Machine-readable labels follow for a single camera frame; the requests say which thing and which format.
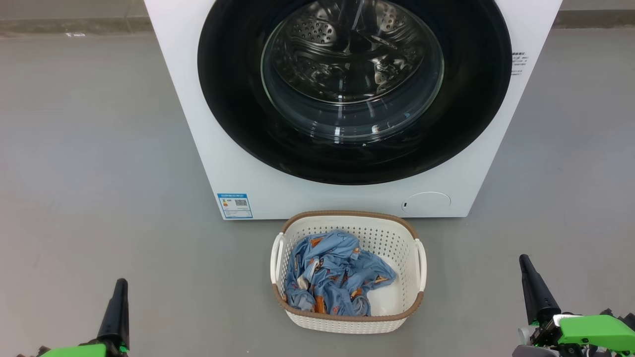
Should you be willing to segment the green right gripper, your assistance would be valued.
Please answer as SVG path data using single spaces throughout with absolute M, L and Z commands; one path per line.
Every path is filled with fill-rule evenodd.
M 615 316 L 561 314 L 558 303 L 537 273 L 530 257 L 519 256 L 528 324 L 518 330 L 521 344 L 515 357 L 632 357 L 635 352 L 634 314 Z

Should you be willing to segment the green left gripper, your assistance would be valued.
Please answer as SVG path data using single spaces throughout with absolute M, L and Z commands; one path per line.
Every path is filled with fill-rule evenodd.
M 129 350 L 128 282 L 120 278 L 105 310 L 97 340 L 65 348 L 41 346 L 35 357 L 128 357 Z

